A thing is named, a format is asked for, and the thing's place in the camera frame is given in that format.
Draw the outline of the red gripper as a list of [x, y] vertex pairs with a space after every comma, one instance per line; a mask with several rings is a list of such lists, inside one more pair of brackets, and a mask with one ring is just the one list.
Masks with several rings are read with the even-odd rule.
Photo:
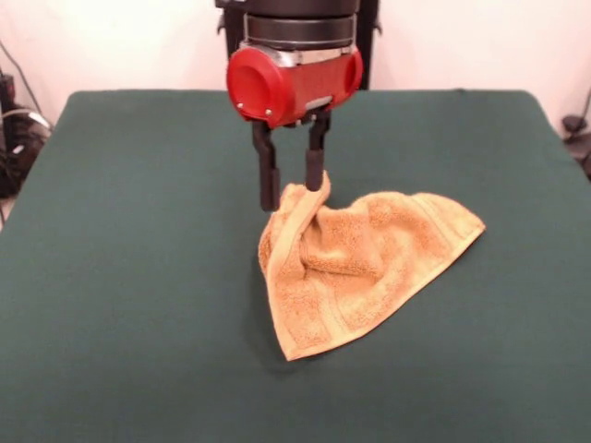
[[[279, 51], [242, 44], [230, 57], [226, 85], [236, 110], [252, 123], [253, 145], [259, 156], [259, 196], [264, 211], [280, 203], [280, 175], [271, 128], [288, 126], [322, 109], [348, 101], [363, 76], [361, 53], [354, 46], [313, 51]], [[323, 182], [324, 141], [332, 112], [313, 114], [306, 152], [306, 187]]]

